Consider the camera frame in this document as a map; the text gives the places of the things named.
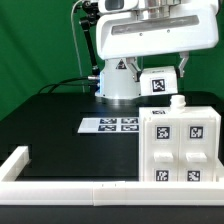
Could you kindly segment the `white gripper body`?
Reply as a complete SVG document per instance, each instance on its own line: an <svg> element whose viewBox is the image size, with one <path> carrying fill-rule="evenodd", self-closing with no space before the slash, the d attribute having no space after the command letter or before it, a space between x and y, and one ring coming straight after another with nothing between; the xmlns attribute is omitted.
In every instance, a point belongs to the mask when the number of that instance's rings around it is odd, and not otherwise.
<svg viewBox="0 0 224 224"><path fill-rule="evenodd" d="M220 0L99 0L97 52L102 59L214 47Z"/></svg>

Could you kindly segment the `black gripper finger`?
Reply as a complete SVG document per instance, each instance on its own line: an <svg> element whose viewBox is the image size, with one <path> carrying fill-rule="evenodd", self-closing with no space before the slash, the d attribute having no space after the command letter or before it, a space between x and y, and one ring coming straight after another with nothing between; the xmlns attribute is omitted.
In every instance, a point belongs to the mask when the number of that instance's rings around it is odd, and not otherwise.
<svg viewBox="0 0 224 224"><path fill-rule="evenodd" d="M137 58L136 57L128 57L126 59L127 65L129 67L129 69L132 71L133 73L133 79L135 82L139 81L139 77L141 75L141 70L138 67L137 64Z"/></svg>
<svg viewBox="0 0 224 224"><path fill-rule="evenodd" d="M180 56L181 61L179 63L178 69L179 69L180 77L183 78L184 77L184 68L189 60L189 52L188 51L180 52L179 56Z"/></svg>

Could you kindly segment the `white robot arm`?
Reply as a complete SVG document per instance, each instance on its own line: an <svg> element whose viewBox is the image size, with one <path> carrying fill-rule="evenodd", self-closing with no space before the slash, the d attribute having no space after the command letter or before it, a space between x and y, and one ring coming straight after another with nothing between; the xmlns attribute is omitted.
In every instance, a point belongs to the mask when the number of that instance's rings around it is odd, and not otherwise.
<svg viewBox="0 0 224 224"><path fill-rule="evenodd" d="M110 100L177 91L193 50L214 47L223 0L99 0L97 53L105 61L96 95ZM142 56L177 53L178 66L141 69Z"/></svg>

